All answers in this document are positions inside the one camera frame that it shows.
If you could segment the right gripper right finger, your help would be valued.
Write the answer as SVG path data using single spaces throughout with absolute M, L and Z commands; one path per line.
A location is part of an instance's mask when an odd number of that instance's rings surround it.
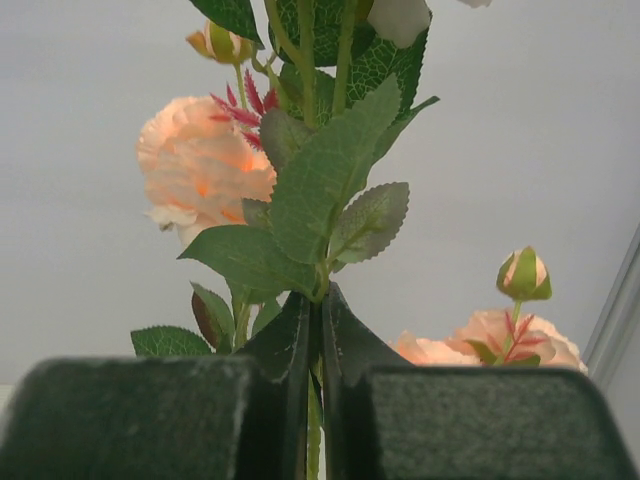
M 608 405 L 563 368 L 418 367 L 331 285 L 321 307 L 330 479 L 635 479 Z

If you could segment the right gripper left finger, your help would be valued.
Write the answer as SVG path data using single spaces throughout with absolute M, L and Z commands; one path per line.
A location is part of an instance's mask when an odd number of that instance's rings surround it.
M 302 479 L 311 305 L 229 356 L 57 358 L 1 417 L 5 479 Z

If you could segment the pale pink rose stem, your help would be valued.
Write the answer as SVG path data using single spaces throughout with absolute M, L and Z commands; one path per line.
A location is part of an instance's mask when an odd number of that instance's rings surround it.
M 319 449 L 345 472 L 355 451 L 344 390 L 378 365 L 408 367 L 346 305 L 330 276 L 387 248 L 403 224 L 404 183 L 367 187 L 372 166 L 419 113 L 432 14 L 423 1 L 269 1 L 283 60 L 282 109 L 258 104 L 277 180 L 245 222 L 202 232 L 185 250 L 228 283 L 232 300 L 196 289 L 192 308 L 212 360 L 214 407 L 182 479 L 314 479 Z

